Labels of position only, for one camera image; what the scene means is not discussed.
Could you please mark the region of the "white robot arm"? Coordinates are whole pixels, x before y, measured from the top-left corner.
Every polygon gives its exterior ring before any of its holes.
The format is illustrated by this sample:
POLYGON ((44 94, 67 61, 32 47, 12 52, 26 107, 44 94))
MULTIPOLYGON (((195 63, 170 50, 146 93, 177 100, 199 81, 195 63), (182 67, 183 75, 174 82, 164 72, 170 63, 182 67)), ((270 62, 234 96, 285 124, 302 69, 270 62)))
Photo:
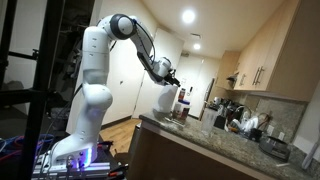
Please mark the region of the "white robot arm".
POLYGON ((159 85, 176 85, 171 62, 157 59, 153 39, 135 16, 114 14, 85 29, 82 42, 82 93, 84 105, 71 135, 57 142, 49 155, 51 169, 65 169, 67 160, 74 168, 89 166, 97 158, 97 141, 102 119, 113 97, 106 86, 109 72, 110 45, 117 40, 131 40, 137 57, 151 80, 159 85))

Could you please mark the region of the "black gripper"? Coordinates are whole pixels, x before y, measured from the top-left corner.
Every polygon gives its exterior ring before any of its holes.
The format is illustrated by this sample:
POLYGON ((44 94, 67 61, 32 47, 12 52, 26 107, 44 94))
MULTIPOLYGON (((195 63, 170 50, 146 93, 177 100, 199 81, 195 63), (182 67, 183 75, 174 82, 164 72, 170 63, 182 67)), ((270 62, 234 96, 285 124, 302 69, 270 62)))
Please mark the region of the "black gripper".
POLYGON ((165 76, 165 80, 171 85, 177 85, 178 87, 180 87, 180 81, 175 78, 175 73, 176 73, 175 69, 169 70, 168 74, 165 76))

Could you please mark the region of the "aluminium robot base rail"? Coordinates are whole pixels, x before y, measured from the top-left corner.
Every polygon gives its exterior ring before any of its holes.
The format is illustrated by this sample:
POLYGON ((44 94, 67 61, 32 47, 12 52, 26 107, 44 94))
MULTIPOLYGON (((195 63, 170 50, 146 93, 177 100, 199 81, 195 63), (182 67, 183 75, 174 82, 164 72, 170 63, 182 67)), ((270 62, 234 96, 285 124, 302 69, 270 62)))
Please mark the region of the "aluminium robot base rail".
POLYGON ((78 167, 76 160, 69 156, 65 164, 51 166, 49 156, 41 155, 36 162, 31 180, 127 180, 128 164, 111 167, 109 162, 92 163, 78 167))

